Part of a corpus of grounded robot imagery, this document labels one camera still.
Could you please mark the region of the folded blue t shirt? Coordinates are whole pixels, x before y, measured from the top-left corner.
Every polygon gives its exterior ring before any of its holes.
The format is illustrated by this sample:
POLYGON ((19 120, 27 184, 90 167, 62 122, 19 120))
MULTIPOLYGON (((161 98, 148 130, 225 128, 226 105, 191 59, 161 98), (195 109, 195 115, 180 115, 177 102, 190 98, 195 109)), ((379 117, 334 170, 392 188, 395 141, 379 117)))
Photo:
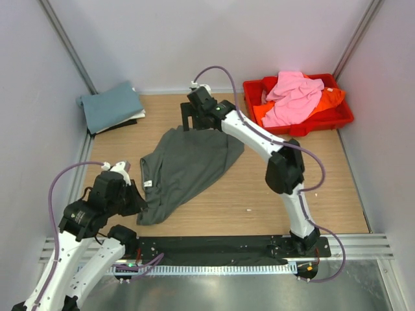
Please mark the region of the folded blue t shirt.
POLYGON ((82 95, 76 103, 83 109, 88 131, 92 135, 144 118, 146 114, 139 95, 129 81, 97 95, 82 95))

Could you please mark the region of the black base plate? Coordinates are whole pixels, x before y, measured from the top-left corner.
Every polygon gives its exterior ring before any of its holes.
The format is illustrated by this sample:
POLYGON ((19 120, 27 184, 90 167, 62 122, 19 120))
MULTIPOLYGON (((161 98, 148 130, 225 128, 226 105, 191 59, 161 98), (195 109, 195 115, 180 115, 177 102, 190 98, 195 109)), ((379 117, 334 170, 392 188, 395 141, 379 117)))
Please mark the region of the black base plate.
POLYGON ((331 257, 327 238, 302 243, 293 236, 171 236, 141 237, 126 248, 123 258, 138 264, 189 267, 266 267, 285 266, 298 259, 295 276, 311 282, 331 281, 337 274, 322 277, 320 261, 331 257))

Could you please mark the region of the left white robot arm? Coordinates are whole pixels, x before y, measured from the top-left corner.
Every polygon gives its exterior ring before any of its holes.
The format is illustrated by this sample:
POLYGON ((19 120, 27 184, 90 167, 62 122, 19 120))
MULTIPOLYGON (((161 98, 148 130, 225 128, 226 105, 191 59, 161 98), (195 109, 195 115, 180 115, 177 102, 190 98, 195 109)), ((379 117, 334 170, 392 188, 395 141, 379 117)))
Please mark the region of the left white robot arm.
POLYGON ((105 272, 119 259, 137 252, 135 231, 113 226, 87 264, 78 263, 108 219, 136 214, 145 202, 125 169, 101 172, 86 200, 68 205, 59 223, 53 255, 34 291, 13 310, 80 310, 105 272))

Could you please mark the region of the grey t shirt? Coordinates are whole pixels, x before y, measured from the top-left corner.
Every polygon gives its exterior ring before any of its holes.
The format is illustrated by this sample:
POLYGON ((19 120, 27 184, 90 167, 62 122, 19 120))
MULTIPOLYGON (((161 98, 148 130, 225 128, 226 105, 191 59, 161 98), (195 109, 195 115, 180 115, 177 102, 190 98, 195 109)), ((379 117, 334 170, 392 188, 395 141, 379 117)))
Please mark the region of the grey t shirt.
POLYGON ((147 208, 138 225, 164 222, 181 205, 217 182, 244 152, 244 144, 218 130, 171 128, 140 159, 147 208))

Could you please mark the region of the pink t shirt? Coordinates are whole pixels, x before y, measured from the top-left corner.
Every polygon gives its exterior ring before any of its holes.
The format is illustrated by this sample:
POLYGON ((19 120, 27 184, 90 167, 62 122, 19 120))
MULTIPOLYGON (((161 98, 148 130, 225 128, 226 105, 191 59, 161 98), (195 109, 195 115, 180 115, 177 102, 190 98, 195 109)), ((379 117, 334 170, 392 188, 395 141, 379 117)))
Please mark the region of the pink t shirt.
POLYGON ((276 85, 266 96, 266 101, 274 105, 261 119, 263 126, 270 128, 302 123, 317 107, 323 90, 321 79, 307 78, 301 72, 279 72, 276 85))

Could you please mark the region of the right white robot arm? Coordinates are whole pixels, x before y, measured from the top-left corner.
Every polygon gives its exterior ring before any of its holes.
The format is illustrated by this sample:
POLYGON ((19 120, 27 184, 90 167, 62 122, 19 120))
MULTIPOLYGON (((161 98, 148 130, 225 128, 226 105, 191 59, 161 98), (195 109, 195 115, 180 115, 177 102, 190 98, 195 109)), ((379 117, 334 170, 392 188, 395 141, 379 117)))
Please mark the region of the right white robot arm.
POLYGON ((279 194, 290 220, 293 251, 306 257, 315 250, 320 231, 309 216, 305 199, 305 165, 298 141, 284 141, 252 122, 234 104, 219 102, 207 85, 192 86, 188 101, 181 104, 182 122, 189 130, 192 119, 196 130, 215 129, 244 143, 259 154, 267 164, 265 181, 270 190, 279 194))

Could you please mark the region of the aluminium front rail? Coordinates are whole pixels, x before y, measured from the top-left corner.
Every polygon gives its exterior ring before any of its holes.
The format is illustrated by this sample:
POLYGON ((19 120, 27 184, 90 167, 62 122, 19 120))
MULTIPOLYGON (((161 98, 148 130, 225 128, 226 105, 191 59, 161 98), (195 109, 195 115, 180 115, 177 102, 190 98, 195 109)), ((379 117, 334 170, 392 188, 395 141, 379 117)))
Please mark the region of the aluminium front rail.
MULTIPOLYGON (((323 235, 327 238, 327 245, 331 250, 331 257, 324 260, 338 260, 341 259, 342 252, 338 241, 331 235, 323 235)), ((393 260, 394 254, 390 243, 385 234, 341 234, 338 236, 341 240, 344 250, 346 251, 346 258, 350 260, 393 260)), ((47 238, 41 251, 38 263, 48 263, 54 247, 52 238, 47 238)), ((97 242, 92 242, 87 251, 81 257, 81 262, 86 262, 96 253, 100 248, 97 242)))

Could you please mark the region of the folded black t shirt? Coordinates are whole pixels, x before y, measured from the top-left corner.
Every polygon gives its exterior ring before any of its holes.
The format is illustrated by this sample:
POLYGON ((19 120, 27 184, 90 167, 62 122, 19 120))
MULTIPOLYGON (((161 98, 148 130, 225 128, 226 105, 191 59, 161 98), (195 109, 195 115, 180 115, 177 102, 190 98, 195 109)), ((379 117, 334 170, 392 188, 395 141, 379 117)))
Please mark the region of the folded black t shirt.
POLYGON ((125 126, 134 125, 136 123, 137 123, 136 119, 129 119, 129 120, 124 121, 122 123, 119 123, 119 124, 116 124, 116 125, 111 126, 109 128, 106 128, 105 130, 102 130, 102 132, 107 132, 107 131, 115 130, 115 129, 122 128, 122 127, 125 127, 125 126))

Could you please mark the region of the orange t shirt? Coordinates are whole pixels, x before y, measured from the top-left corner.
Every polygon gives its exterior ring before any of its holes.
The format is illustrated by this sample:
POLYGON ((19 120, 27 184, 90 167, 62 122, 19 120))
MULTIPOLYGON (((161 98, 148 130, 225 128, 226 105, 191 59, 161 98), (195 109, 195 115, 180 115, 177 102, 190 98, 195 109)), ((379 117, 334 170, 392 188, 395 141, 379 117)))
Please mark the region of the orange t shirt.
MULTIPOLYGON (((311 79, 321 79, 324 83, 324 90, 322 91, 322 97, 317 107, 315 107, 310 116, 302 123, 341 118, 341 115, 337 113, 337 109, 342 105, 346 92, 336 86, 333 77, 330 74, 306 75, 303 73, 303 75, 311 79)), ((276 85, 277 81, 278 75, 266 76, 262 80, 246 87, 246 91, 249 92, 253 116, 261 126, 263 126, 261 119, 274 105, 273 102, 266 101, 266 96, 276 85)))

